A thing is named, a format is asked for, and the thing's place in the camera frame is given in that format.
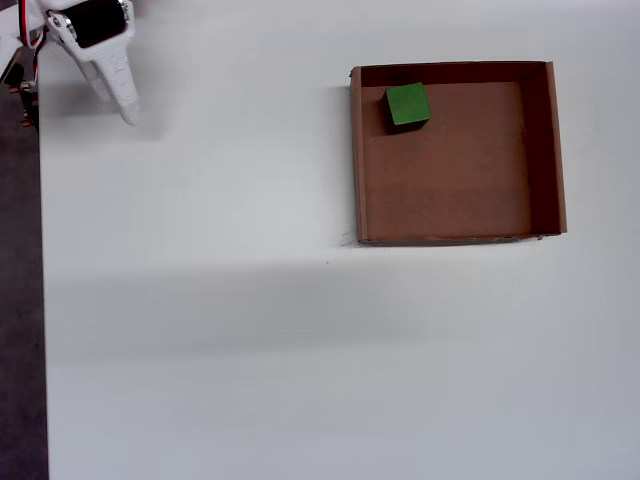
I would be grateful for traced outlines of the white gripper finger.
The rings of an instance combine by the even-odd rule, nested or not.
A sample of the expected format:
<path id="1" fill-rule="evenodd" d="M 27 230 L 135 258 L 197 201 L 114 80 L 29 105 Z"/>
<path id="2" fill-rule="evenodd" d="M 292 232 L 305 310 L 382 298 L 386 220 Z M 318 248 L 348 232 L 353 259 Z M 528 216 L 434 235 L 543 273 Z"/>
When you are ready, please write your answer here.
<path id="1" fill-rule="evenodd" d="M 94 65 L 91 62 L 78 59 L 71 51 L 68 51 L 68 53 L 97 97 L 103 102 L 109 102 L 111 100 L 111 95 Z"/>
<path id="2" fill-rule="evenodd" d="M 139 96 L 124 46 L 103 46 L 93 60 L 108 93 L 119 107 L 122 119 L 135 126 L 140 119 Z"/>

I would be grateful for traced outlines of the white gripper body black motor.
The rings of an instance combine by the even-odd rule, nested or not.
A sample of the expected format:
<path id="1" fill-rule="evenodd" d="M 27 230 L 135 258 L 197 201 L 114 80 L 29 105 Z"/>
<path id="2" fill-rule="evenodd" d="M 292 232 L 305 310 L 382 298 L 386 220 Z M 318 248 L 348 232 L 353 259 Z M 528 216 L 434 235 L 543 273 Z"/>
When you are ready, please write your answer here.
<path id="1" fill-rule="evenodd" d="M 46 20 L 56 41 L 72 53 L 99 45 L 128 45 L 135 34 L 131 1 L 75 1 L 64 8 L 51 4 Z"/>

